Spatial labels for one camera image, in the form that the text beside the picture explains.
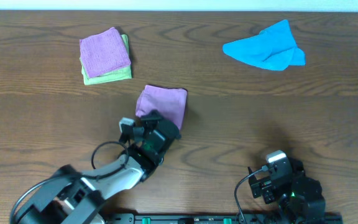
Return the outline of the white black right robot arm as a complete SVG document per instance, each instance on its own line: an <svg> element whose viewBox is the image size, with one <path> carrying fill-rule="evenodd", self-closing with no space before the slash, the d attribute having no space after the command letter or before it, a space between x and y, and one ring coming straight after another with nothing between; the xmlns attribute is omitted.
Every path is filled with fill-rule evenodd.
<svg viewBox="0 0 358 224"><path fill-rule="evenodd" d="M267 215L264 223L325 222L326 202L318 180L306 176L303 163L284 157L269 162L263 169L266 177L249 178L254 198L262 197L266 204L276 202L279 209Z"/></svg>

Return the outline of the purple microfiber cloth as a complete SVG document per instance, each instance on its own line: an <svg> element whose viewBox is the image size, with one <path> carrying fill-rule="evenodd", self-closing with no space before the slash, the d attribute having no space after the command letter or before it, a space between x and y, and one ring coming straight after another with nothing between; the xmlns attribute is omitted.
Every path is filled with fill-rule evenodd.
<svg viewBox="0 0 358 224"><path fill-rule="evenodd" d="M142 117L157 110L181 129L188 92L182 88L161 88L146 85L137 99L135 115Z"/></svg>

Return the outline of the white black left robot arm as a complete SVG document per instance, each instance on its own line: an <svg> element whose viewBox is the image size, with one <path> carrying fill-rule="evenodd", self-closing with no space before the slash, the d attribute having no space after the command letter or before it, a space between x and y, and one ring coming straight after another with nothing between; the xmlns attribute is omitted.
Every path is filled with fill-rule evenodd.
<svg viewBox="0 0 358 224"><path fill-rule="evenodd" d="M99 211L107 199L146 181L163 163L177 125L157 110L135 120L122 118L119 157L103 167L78 172L67 164L27 190L14 204L10 223L105 223Z"/></svg>

